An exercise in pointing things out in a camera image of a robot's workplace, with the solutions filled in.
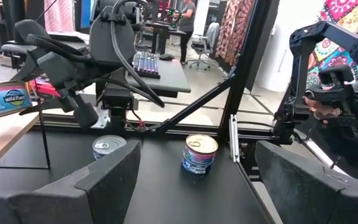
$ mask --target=floor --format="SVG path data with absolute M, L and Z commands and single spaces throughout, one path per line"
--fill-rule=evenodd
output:
M 172 39 L 171 43 L 178 42 L 177 39 Z M 167 45 L 167 53 L 173 54 L 178 57 L 180 52 L 178 47 L 171 44 Z M 197 58 L 195 52 L 189 48 L 188 60 Z M 0 58 L 0 82 L 9 80 L 14 74 L 15 70 L 2 67 L 1 64 L 10 64 L 9 59 Z M 223 80 L 225 74 L 220 68 L 212 66 L 208 71 L 198 70 L 196 68 L 184 68 L 188 83 L 191 86 L 191 93 L 179 93 L 178 98 L 163 98 L 162 100 L 167 102 L 167 106 L 164 109 L 153 105 L 148 102 L 140 102 L 139 110 L 148 111 L 164 111 L 177 113 L 182 110 L 186 105 L 198 99 L 201 95 L 217 85 Z M 223 107 L 226 102 L 228 90 L 217 96 L 206 104 L 205 108 L 200 108 L 196 111 L 196 114 L 203 114 L 209 117 L 214 125 L 219 125 Z M 275 112 L 278 108 L 283 97 L 283 93 L 275 93 L 265 90 L 258 86 L 255 86 L 251 94 L 243 94 L 239 112 L 237 114 L 239 121 L 253 121 L 266 125 L 250 125 L 240 124 L 239 127 L 243 128 L 256 128 L 256 129 L 269 129 L 269 125 L 273 124 L 272 112 Z M 302 145 L 294 143 L 291 146 L 284 146 L 285 149 L 295 152 L 301 156 L 314 159 L 316 158 Z M 254 183 L 255 188 L 264 200 L 266 206 L 270 210 L 272 216 L 277 223 L 281 223 L 280 217 L 274 209 L 273 203 L 262 183 Z

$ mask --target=black robotic arm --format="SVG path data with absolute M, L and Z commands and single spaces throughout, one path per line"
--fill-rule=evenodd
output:
M 306 91 L 306 79 L 308 75 L 309 57 L 316 44 L 325 38 L 338 44 L 349 52 L 350 57 L 358 64 L 358 35 L 345 30 L 344 28 L 332 22 L 317 22 L 311 26 L 307 26 L 296 30 L 290 36 L 290 49 L 293 54 L 293 68 L 290 85 L 285 93 L 277 112 L 275 113 L 276 125 L 273 133 L 282 139 L 289 139 L 293 134 L 296 124 L 300 124 L 309 118 L 310 109 L 303 99 Z M 341 71 L 330 71 L 331 73 L 341 73 Z M 352 81 L 353 77 L 341 74 L 343 81 Z M 337 103 L 341 101 L 341 94 L 347 93 L 353 95 L 351 86 L 344 88 L 343 92 L 338 89 L 333 90 L 311 90 L 307 97 L 312 100 L 323 101 L 327 103 Z

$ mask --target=rgb keyboard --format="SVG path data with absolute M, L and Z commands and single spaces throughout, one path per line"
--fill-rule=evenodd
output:
M 141 77 L 160 78 L 158 56 L 148 52 L 137 52 L 134 57 L 134 69 Z

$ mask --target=tuna can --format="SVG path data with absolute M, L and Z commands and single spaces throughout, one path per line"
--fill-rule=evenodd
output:
M 193 134 L 186 138 L 182 166 L 193 174 L 207 174 L 214 162 L 218 143 L 204 134 Z
M 127 141 L 120 136 L 115 136 L 115 135 L 101 136 L 97 138 L 95 141 L 93 141 L 92 143 L 93 157 L 94 159 L 98 160 L 103 156 L 114 152 L 120 147 L 125 146 L 126 144 Z
M 0 117 L 32 106 L 25 82 L 0 82 Z

